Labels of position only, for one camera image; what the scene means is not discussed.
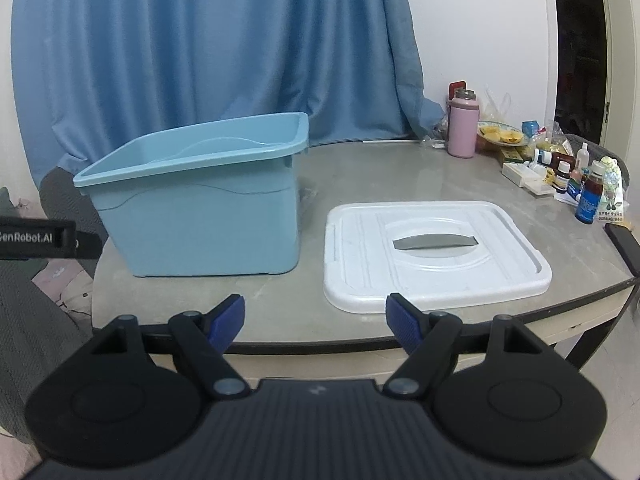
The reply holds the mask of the white bin lid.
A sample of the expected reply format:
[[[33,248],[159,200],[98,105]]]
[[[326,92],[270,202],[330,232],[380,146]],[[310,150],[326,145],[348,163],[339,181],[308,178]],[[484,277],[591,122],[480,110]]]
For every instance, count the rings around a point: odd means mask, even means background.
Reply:
[[[551,266],[512,218],[481,200],[347,204],[326,219],[323,288],[337,309],[384,311],[398,292],[422,311],[539,296]]]

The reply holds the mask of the grey chair back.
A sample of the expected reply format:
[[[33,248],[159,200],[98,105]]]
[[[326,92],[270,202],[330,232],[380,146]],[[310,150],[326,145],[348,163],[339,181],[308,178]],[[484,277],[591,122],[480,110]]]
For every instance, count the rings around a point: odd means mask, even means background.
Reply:
[[[40,204],[49,219],[73,220],[79,231],[96,234],[101,244],[107,232],[91,200],[83,196],[73,184],[73,175],[55,167],[42,179],[39,187]]]

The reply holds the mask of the pink patterned bedding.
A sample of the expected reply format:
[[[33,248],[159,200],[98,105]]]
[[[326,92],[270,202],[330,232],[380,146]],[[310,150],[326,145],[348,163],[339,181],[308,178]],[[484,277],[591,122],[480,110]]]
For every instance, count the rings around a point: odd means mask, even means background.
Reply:
[[[93,278],[77,260],[51,259],[32,282],[78,327],[90,332]]]

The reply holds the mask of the light blue plastic bin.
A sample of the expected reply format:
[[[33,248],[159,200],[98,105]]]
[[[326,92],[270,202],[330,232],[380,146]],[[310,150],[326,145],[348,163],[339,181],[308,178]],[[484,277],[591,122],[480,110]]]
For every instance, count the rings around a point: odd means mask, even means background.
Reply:
[[[74,185],[138,278],[283,274],[299,259],[308,130],[306,114],[280,113],[149,133]]]

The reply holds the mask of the white flat box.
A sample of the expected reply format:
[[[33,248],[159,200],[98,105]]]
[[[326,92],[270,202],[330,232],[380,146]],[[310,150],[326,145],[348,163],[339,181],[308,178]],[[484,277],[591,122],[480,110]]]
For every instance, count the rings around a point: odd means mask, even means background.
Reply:
[[[501,174],[518,188],[524,188],[532,195],[550,196],[555,194],[555,189],[552,185],[547,183],[540,174],[537,174],[524,164],[514,164],[513,162],[503,164]]]

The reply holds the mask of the blue curtain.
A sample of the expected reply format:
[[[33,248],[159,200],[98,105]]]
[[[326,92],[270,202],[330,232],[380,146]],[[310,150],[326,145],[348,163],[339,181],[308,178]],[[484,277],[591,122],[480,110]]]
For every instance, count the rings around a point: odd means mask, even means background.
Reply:
[[[32,178],[145,134],[303,112],[314,145],[430,131],[408,0],[13,0]]]

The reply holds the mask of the blue labelled brown bottle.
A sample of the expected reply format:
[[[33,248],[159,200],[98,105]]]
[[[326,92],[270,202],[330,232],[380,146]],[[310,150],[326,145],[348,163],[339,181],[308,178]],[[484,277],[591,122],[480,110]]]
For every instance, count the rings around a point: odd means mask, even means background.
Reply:
[[[603,193],[603,177],[605,173],[605,164],[595,160],[589,169],[587,180],[585,180],[575,217],[582,223],[591,224],[596,218],[598,206],[600,204]]]

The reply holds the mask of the plate of yellow food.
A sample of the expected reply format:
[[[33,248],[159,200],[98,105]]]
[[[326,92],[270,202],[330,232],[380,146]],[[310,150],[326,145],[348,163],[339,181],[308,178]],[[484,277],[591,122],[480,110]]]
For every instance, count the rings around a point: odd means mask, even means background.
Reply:
[[[477,124],[478,135],[485,141],[498,146],[523,146],[527,144],[524,133],[502,122],[481,120]]]

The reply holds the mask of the pink thermos bottle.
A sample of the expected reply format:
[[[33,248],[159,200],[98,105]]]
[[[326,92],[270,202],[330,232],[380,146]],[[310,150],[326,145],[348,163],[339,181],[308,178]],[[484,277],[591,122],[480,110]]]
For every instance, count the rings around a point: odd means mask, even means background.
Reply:
[[[473,90],[459,87],[449,101],[447,151],[457,158],[475,155],[480,103]]]

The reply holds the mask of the small white dropper bottle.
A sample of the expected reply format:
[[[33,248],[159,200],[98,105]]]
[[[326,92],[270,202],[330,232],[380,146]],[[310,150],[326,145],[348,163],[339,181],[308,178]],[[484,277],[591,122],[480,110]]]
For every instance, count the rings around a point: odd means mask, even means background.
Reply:
[[[590,162],[590,154],[588,151],[588,143],[582,142],[582,147],[576,152],[575,155],[575,168],[579,172],[584,172]]]

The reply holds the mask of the red box behind thermos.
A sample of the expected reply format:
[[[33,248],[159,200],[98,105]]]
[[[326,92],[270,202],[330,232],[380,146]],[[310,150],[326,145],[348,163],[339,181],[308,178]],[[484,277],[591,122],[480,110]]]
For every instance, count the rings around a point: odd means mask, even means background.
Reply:
[[[458,81],[454,81],[454,82],[450,82],[449,86],[448,86],[448,100],[452,100],[455,96],[456,96],[456,92],[459,89],[466,89],[466,81],[465,80],[458,80]]]

